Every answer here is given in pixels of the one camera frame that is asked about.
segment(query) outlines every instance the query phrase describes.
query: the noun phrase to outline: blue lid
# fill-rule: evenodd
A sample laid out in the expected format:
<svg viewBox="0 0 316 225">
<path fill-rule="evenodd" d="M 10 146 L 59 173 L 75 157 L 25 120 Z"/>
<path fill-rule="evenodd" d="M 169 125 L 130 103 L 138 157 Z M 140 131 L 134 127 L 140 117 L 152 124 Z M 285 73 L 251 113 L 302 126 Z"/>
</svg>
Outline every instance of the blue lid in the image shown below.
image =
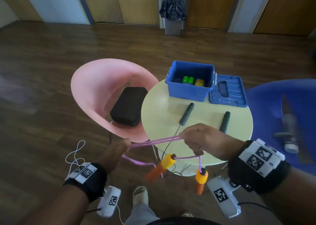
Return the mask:
<svg viewBox="0 0 316 225">
<path fill-rule="evenodd" d="M 244 85 L 239 76 L 217 75 L 217 84 L 210 91 L 209 100 L 213 104 L 248 106 Z"/>
</svg>

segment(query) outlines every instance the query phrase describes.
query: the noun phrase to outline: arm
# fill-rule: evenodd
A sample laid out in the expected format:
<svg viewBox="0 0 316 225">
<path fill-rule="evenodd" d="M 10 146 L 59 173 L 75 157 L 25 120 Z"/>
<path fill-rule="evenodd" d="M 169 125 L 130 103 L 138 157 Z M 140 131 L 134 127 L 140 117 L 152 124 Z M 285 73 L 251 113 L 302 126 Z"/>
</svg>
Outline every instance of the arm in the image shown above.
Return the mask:
<svg viewBox="0 0 316 225">
<path fill-rule="evenodd" d="M 123 153 L 131 142 L 124 139 L 113 143 L 96 160 L 110 174 L 119 164 Z M 83 220 L 87 211 L 89 199 L 84 192 L 72 185 L 61 187 L 55 197 L 33 211 L 18 225 L 77 225 Z"/>
<path fill-rule="evenodd" d="M 180 137 L 196 155 L 204 151 L 223 161 L 230 160 L 244 142 L 204 124 L 186 128 Z M 272 192 L 261 196 L 284 224 L 312 224 L 316 214 L 316 177 L 291 168 L 288 177 Z"/>
</svg>

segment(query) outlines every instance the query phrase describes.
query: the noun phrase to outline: black case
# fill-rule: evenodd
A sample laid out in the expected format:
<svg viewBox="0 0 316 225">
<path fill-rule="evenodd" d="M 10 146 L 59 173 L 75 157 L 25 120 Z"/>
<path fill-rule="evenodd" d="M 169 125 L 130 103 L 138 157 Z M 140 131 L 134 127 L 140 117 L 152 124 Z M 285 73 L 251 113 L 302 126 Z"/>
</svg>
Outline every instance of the black case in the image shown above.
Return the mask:
<svg viewBox="0 0 316 225">
<path fill-rule="evenodd" d="M 144 87 L 126 87 L 110 112 L 112 120 L 136 126 L 141 119 L 141 109 L 147 90 Z"/>
</svg>

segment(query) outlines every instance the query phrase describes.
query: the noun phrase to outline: person's left hand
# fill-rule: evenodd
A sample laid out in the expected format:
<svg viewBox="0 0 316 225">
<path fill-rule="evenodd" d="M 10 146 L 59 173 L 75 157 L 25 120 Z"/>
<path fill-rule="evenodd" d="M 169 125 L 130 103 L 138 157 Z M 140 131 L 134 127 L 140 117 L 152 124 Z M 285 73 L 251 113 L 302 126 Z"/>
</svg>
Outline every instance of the person's left hand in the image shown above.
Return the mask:
<svg viewBox="0 0 316 225">
<path fill-rule="evenodd" d="M 129 139 L 122 139 L 109 145 L 105 152 L 96 160 L 96 163 L 102 165 L 105 171 L 110 174 L 119 165 L 122 155 L 130 145 L 131 141 Z"/>
</svg>

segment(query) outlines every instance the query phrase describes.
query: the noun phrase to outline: wrist strap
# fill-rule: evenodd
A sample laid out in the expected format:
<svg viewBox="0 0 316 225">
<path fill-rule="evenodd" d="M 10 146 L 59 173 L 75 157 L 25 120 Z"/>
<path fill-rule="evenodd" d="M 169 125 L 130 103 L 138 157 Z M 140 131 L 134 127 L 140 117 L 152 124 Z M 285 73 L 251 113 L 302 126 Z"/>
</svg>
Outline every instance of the wrist strap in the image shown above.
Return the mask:
<svg viewBox="0 0 316 225">
<path fill-rule="evenodd" d="M 247 191 L 264 194 L 278 187 L 290 172 L 282 153 L 262 140 L 245 142 L 243 149 L 228 162 L 228 176 Z"/>
<path fill-rule="evenodd" d="M 102 196 L 106 180 L 107 172 L 100 164 L 83 163 L 68 176 L 63 185 L 78 187 L 91 203 Z"/>
</svg>

